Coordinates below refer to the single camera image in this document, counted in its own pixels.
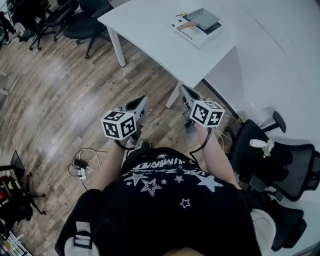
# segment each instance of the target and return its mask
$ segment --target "table top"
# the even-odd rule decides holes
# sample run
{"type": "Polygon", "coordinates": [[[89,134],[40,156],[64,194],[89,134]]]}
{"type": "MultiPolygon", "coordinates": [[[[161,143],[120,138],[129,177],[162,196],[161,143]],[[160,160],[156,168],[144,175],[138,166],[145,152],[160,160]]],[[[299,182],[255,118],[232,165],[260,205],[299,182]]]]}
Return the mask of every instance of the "table top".
{"type": "Polygon", "coordinates": [[[194,88],[235,46],[226,27],[200,49],[171,29],[172,18],[202,8],[205,1],[211,0],[131,0],[98,20],[194,88]]]}

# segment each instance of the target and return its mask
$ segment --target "forearm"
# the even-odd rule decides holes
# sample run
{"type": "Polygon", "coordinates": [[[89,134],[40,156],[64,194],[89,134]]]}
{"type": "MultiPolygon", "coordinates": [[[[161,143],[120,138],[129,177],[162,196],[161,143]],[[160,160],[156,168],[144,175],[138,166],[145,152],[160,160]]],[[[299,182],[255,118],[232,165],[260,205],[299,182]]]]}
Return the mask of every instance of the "forearm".
{"type": "Polygon", "coordinates": [[[125,150],[119,147],[115,142],[112,142],[107,155],[97,170],[97,174],[94,176],[92,181],[93,189],[102,191],[120,176],[124,155],[125,150]]]}
{"type": "MultiPolygon", "coordinates": [[[[207,138],[209,129],[202,127],[198,123],[195,123],[194,126],[196,128],[200,144],[202,144],[207,138]]],[[[217,177],[218,179],[232,183],[236,188],[240,189],[232,166],[226,154],[220,147],[213,131],[202,151],[208,173],[217,177]]]]}

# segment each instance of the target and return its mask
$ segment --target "black shoe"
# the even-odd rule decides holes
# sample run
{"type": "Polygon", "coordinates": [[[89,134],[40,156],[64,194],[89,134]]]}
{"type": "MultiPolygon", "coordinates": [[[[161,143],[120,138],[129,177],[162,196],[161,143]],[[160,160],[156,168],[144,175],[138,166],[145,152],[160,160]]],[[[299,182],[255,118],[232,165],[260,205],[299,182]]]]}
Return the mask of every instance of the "black shoe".
{"type": "Polygon", "coordinates": [[[147,140],[147,139],[143,139],[141,142],[140,142],[140,146],[139,146],[139,149],[151,149],[151,144],[150,142],[147,140]]]}

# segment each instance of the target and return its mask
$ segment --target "black and white cube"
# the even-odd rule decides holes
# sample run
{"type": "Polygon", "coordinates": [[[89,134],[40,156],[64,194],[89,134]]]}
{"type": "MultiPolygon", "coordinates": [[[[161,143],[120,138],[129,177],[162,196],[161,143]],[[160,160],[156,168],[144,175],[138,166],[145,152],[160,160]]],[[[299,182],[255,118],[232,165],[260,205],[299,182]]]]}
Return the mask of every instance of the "black and white cube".
{"type": "Polygon", "coordinates": [[[104,135],[122,141],[137,131],[135,114],[109,110],[101,118],[104,135]]]}
{"type": "Polygon", "coordinates": [[[225,110],[216,102],[196,100],[190,118],[203,127],[217,127],[225,110]]]}

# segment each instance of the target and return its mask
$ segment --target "white star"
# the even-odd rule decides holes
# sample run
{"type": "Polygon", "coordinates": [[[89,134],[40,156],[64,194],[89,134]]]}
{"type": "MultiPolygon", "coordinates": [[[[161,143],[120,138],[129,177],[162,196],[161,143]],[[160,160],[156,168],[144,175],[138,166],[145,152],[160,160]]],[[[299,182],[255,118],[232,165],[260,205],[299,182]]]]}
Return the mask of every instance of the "white star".
{"type": "Polygon", "coordinates": [[[189,203],[189,200],[190,199],[187,199],[187,200],[182,199],[182,202],[179,205],[183,206],[183,209],[186,209],[186,207],[191,206],[191,204],[189,203]]]}
{"type": "Polygon", "coordinates": [[[143,174],[135,174],[132,173],[132,176],[129,178],[124,179],[124,181],[133,180],[133,185],[136,186],[138,181],[142,178],[148,178],[147,176],[144,176],[143,174]]]}
{"type": "Polygon", "coordinates": [[[163,159],[165,159],[166,156],[167,156],[167,154],[160,154],[160,155],[158,155],[158,157],[157,157],[156,159],[158,159],[158,158],[163,158],[163,159]]]}
{"type": "Polygon", "coordinates": [[[175,179],[174,179],[175,181],[177,181],[178,183],[180,183],[180,182],[183,182],[184,181],[184,179],[182,178],[182,176],[175,176],[175,179]]]}
{"type": "Polygon", "coordinates": [[[156,184],[155,178],[151,181],[146,181],[144,179],[142,179],[141,181],[144,183],[144,187],[141,189],[141,192],[148,191],[151,196],[154,196],[155,190],[162,189],[162,187],[160,187],[158,184],[156,184]]]}
{"type": "Polygon", "coordinates": [[[199,180],[201,182],[198,183],[198,185],[201,185],[201,186],[206,186],[208,189],[210,189],[211,192],[215,192],[215,187],[223,187],[222,184],[220,183],[217,183],[215,181],[215,177],[214,176],[208,176],[208,177],[203,177],[203,176],[200,176],[198,174],[195,174],[195,176],[197,176],[199,178],[199,180]]]}

